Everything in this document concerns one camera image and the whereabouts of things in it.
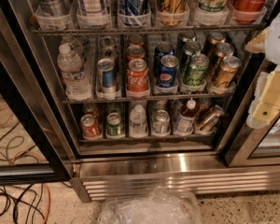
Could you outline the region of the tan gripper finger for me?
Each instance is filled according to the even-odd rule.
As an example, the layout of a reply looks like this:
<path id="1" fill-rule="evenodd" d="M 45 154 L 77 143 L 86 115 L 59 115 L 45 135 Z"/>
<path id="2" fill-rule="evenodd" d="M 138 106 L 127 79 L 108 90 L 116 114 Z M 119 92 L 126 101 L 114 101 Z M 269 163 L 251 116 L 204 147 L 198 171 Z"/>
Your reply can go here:
<path id="1" fill-rule="evenodd" d="M 261 129 L 269 125 L 279 113 L 280 65 L 277 65 L 271 73 L 260 73 L 246 124 L 252 129 Z"/>

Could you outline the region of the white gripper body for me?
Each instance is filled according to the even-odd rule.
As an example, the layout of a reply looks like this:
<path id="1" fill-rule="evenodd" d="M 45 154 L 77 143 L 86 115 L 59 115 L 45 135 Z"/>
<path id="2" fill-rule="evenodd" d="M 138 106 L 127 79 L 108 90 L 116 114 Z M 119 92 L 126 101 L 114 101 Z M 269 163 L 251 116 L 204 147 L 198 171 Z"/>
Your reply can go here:
<path id="1" fill-rule="evenodd" d="M 280 12 L 271 24 L 245 45 L 252 53 L 264 53 L 268 61 L 280 65 Z"/>

